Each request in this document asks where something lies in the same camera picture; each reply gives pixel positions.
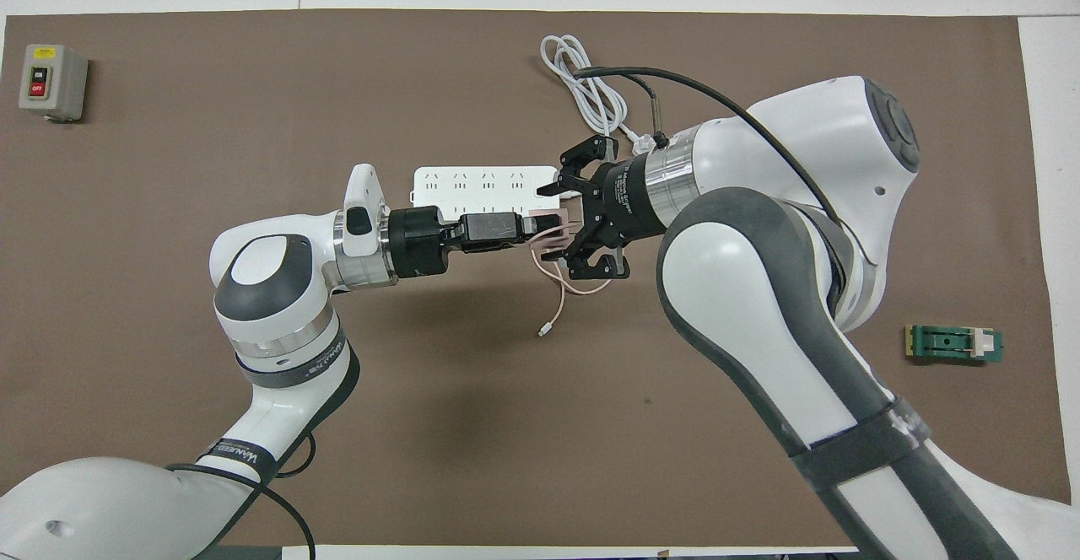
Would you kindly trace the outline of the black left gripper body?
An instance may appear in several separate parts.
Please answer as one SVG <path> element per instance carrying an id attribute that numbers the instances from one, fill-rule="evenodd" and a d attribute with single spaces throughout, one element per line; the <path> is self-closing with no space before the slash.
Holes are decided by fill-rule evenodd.
<path id="1" fill-rule="evenodd" d="M 399 278 L 444 274 L 449 252 L 499 251 L 527 240 L 524 218 L 513 211 L 467 213 L 455 222 L 440 221 L 436 206 L 389 213 L 388 254 Z"/>

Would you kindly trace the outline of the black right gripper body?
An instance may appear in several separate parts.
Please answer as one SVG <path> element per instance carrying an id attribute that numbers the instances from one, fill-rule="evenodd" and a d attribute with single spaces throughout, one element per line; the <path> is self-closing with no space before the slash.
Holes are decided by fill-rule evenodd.
<path id="1" fill-rule="evenodd" d="M 600 163 L 589 182 L 599 195 L 582 192 L 583 232 L 586 240 L 605 246 L 624 246 L 633 240 L 662 234 L 667 229 L 653 210 L 645 187 L 647 155 L 621 163 Z"/>

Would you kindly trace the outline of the pink charger adapter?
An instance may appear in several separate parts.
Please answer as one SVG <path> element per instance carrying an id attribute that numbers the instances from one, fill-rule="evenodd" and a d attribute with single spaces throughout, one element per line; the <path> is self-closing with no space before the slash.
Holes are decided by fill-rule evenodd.
<path id="1" fill-rule="evenodd" d="M 528 211 L 528 217 L 534 217 L 534 215 L 561 215 L 564 220 L 564 224 L 561 227 L 555 227 L 555 229 L 550 229 L 548 232 L 542 234 L 537 234 L 536 237 L 530 238 L 526 242 L 526 245 L 530 249 L 537 251 L 561 251 L 566 249 L 568 245 L 571 244 L 575 234 L 581 229 L 581 222 L 579 219 L 573 219 L 572 214 L 567 207 L 557 207 L 557 209 L 534 209 Z"/>

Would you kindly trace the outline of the white power strip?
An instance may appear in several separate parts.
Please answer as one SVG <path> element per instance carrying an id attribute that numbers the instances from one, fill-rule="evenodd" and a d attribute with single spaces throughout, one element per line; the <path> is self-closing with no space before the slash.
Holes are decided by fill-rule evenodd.
<path id="1" fill-rule="evenodd" d="M 555 197 L 537 195 L 537 188 L 552 185 L 557 169 L 552 165 L 426 165 L 413 173 L 410 205 L 436 206 L 443 221 L 467 213 L 557 210 L 564 199 L 579 197 L 564 191 Z"/>

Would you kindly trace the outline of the brown table mat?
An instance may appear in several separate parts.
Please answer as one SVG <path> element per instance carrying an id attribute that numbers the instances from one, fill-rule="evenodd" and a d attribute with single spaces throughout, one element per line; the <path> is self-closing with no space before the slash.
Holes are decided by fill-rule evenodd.
<path id="1" fill-rule="evenodd" d="M 65 460 L 193 461 L 247 409 L 213 313 L 224 230 L 338 209 L 357 163 L 393 207 L 421 165 L 556 164 L 589 129 L 545 35 L 741 105 L 852 73 L 894 92 L 921 172 L 853 344 L 970 472 L 1069 501 L 1018 22 L 345 9 L 8 18 L 0 495 Z M 21 110 L 30 44 L 86 57 L 81 121 Z M 361 380 L 276 489 L 322 545 L 847 545 L 671 328 L 656 249 L 546 337 L 557 288 L 523 249 L 338 296 Z M 909 325 L 991 328 L 1002 361 L 908 357 Z"/>

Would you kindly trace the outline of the green knife switch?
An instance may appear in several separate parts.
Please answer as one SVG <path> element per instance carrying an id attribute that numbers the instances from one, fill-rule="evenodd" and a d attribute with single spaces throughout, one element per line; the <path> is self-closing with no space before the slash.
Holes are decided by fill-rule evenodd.
<path id="1" fill-rule="evenodd" d="M 978 326 L 909 325 L 904 329 L 906 355 L 951 363 L 1000 363 L 1003 338 Z"/>

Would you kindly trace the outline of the grey on-off switch box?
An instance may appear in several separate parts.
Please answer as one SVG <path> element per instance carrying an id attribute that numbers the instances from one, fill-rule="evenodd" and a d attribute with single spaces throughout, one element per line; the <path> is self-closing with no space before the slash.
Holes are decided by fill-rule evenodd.
<path id="1" fill-rule="evenodd" d="M 24 49 L 19 108 L 57 123 L 84 117 L 89 62 L 71 46 L 30 44 Z"/>

